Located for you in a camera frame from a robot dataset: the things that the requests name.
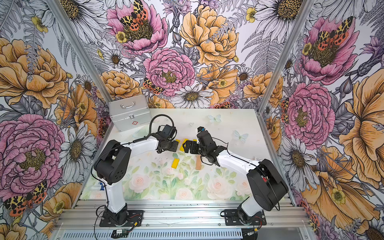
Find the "short yellow block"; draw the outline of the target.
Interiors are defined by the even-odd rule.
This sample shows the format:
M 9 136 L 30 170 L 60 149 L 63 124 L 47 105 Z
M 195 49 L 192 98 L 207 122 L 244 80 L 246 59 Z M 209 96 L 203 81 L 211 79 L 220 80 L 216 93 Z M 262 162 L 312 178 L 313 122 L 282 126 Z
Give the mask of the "short yellow block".
M 175 158 L 172 162 L 171 168 L 176 169 L 178 167 L 179 161 L 179 159 Z

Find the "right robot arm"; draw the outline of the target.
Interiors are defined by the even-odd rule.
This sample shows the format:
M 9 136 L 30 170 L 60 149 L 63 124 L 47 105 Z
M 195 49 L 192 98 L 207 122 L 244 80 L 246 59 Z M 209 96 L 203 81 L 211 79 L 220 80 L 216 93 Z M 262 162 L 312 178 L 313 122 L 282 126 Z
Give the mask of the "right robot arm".
M 275 165 L 267 159 L 253 163 L 219 146 L 215 138 L 203 127 L 198 128 L 197 141 L 186 140 L 183 143 L 185 153 L 206 158 L 212 165 L 223 167 L 247 178 L 251 189 L 250 196 L 231 214 L 242 225 L 250 225 L 262 211 L 280 210 L 280 200 L 289 188 Z

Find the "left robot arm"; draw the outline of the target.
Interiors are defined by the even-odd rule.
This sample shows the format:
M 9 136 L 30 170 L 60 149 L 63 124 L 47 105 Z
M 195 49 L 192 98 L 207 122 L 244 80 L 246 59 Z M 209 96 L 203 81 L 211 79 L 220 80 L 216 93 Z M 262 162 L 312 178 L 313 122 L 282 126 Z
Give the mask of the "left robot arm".
M 124 198 L 122 179 L 125 176 L 131 157 L 146 152 L 175 152 L 179 142 L 175 140 L 177 130 L 165 125 L 155 133 L 122 144 L 116 140 L 107 143 L 99 159 L 94 164 L 98 178 L 105 184 L 107 203 L 100 227 L 127 226 L 130 220 L 128 206 Z

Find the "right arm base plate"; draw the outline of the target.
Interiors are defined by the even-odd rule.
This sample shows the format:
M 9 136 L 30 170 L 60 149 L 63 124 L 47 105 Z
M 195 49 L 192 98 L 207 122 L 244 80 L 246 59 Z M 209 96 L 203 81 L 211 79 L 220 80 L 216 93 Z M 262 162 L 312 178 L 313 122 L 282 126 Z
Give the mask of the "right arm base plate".
M 225 219 L 226 226 L 258 226 L 260 228 L 267 225 L 264 211 L 259 211 L 250 217 L 240 210 L 227 209 L 221 211 L 220 216 Z

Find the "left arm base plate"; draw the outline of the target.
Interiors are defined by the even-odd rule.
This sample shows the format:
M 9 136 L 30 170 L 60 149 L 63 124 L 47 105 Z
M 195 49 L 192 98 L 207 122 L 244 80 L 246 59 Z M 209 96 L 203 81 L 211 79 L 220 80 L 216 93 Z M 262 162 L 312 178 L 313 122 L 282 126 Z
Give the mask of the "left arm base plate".
M 142 225 L 144 211 L 122 210 L 119 213 L 112 213 L 105 210 L 99 223 L 100 227 L 140 227 Z

